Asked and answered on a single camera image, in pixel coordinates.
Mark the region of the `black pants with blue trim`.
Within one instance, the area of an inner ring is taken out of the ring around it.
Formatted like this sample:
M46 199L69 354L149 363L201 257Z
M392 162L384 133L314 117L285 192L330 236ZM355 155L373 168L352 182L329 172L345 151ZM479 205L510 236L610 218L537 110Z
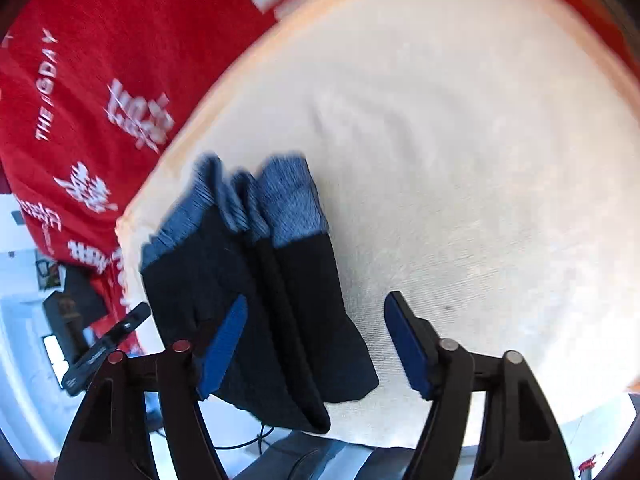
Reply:
M274 156L257 174L203 158L143 245L140 273L163 343L192 346L201 398L325 434L329 404L378 386L302 155Z

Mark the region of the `black garment on sofa edge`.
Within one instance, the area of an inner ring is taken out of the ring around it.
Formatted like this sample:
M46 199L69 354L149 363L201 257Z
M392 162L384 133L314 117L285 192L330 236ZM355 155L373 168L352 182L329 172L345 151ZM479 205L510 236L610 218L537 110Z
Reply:
M65 278L62 292L52 292L43 303L50 326L74 320L86 328L104 318L107 314L105 301L92 287L89 269L70 264L63 266L63 269Z

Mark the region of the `white stool with red stickers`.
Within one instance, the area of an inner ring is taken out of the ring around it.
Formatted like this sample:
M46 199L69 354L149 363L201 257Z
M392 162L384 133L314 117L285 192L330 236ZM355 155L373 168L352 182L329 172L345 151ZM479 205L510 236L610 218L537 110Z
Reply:
M593 469L596 468L598 464L598 459L603 455L603 453L594 454L593 456L587 458L582 463L579 464L577 471L578 477L584 479L591 479L593 476Z

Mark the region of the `person's right grey trouser leg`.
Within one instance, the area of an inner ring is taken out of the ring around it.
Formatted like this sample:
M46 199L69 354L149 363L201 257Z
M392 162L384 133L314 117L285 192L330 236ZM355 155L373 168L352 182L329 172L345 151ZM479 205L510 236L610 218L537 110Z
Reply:
M377 448L360 467L355 480L401 480L412 456L410 448Z

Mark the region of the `cream cushion cloth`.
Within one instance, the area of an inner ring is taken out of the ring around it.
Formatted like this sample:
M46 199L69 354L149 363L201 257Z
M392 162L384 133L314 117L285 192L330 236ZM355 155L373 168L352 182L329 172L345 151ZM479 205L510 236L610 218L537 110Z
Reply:
M561 0L310 0L208 92L117 223L127 296L196 161L306 156L380 383L330 434L416 444L383 321L399 290L465 348L526 359L558 422L639 374L639 83Z

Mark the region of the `red blanket with white characters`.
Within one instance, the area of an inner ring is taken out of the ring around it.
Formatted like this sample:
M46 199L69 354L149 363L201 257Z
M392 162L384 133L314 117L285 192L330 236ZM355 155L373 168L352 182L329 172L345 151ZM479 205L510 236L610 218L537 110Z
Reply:
M117 223L225 73L310 0L29 0L1 48L1 159L36 240Z

